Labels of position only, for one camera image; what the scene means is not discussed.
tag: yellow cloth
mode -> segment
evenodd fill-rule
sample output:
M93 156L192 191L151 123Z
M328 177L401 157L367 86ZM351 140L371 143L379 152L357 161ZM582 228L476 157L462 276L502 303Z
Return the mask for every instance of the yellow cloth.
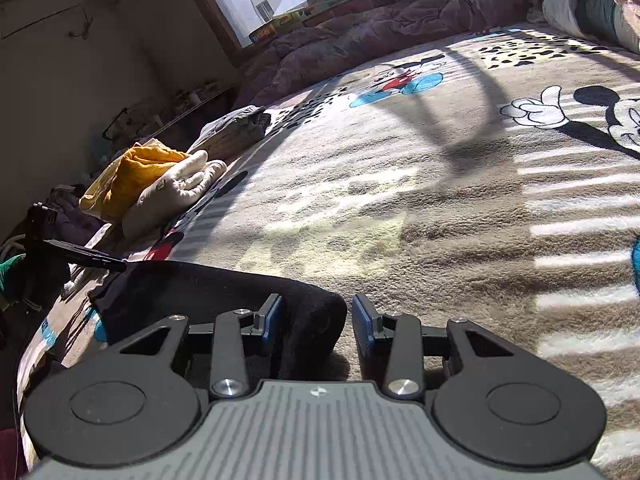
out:
M80 199L80 209L105 222L118 222L140 193L189 155L153 139L114 160Z

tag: gray gripper base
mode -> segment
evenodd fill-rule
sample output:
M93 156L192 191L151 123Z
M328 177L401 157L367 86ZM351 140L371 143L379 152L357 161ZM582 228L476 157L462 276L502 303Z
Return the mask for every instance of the gray gripper base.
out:
M372 383L265 381L214 403L184 443L147 462L84 469L49 458L32 480L602 480L587 462L551 472L492 468L450 445L417 404Z

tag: blanket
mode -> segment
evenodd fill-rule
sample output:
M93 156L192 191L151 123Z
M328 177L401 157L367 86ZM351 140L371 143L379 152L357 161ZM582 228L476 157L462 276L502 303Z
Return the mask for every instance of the blanket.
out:
M402 48L523 20L529 0L400 0L274 40L252 60L234 108L288 94Z
M640 67L530 25L358 67L273 124L158 254L465 316L589 383L640 472ZM359 375L353 331L337 352Z

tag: black cloth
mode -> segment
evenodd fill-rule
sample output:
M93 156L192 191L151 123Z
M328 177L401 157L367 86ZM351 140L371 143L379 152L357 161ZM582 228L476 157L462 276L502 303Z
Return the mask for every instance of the black cloth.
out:
M126 272L111 273L89 293L102 319L109 344L124 339L171 314L191 324L210 323L218 314L258 310L267 297L283 299L283 346L277 378L311 380L334 349L344 327L343 298L308 283L218 269L185 262L130 262ZM264 378L265 363L248 362L252 383ZM200 383L204 378L195 380Z

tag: window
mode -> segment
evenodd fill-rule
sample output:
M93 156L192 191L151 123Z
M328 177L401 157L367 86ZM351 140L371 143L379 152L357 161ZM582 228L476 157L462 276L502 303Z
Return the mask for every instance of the window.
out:
M271 6L269 5L269 2L267 0L264 0L263 2L256 5L255 10L258 11L258 14L260 14L260 17L264 20L265 23L267 23L273 17L273 9L271 9Z

